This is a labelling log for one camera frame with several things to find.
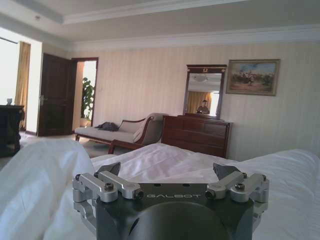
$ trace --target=wooden door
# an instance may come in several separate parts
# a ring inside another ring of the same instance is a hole
[[[77,62],[43,54],[39,136],[72,133]]]

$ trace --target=striped wallpaper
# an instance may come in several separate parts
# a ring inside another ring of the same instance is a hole
[[[187,64],[281,59],[276,96],[224,89],[221,118],[233,122],[228,158],[242,161],[294,148],[320,157],[320,42],[80,51],[69,57],[99,57],[94,125],[151,112],[181,114]]]

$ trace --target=wooden side table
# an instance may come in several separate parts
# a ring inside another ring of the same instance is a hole
[[[19,124],[25,115],[23,108],[21,105],[0,105],[0,157],[13,156],[20,150]]]

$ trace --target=curtain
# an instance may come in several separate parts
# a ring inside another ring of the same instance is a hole
[[[20,122],[20,128],[26,129],[31,45],[23,41],[20,41],[19,45],[18,74],[14,104],[24,106],[23,111],[25,115],[24,119]]]
[[[197,109],[201,106],[203,100],[207,100],[207,108],[210,111],[211,106],[211,92],[202,91],[188,91],[187,113],[195,114]]]

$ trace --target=ceiling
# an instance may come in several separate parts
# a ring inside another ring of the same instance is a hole
[[[188,90],[195,92],[219,91],[220,84],[220,73],[190,73]]]
[[[68,42],[320,24],[320,0],[0,1],[0,14]]]

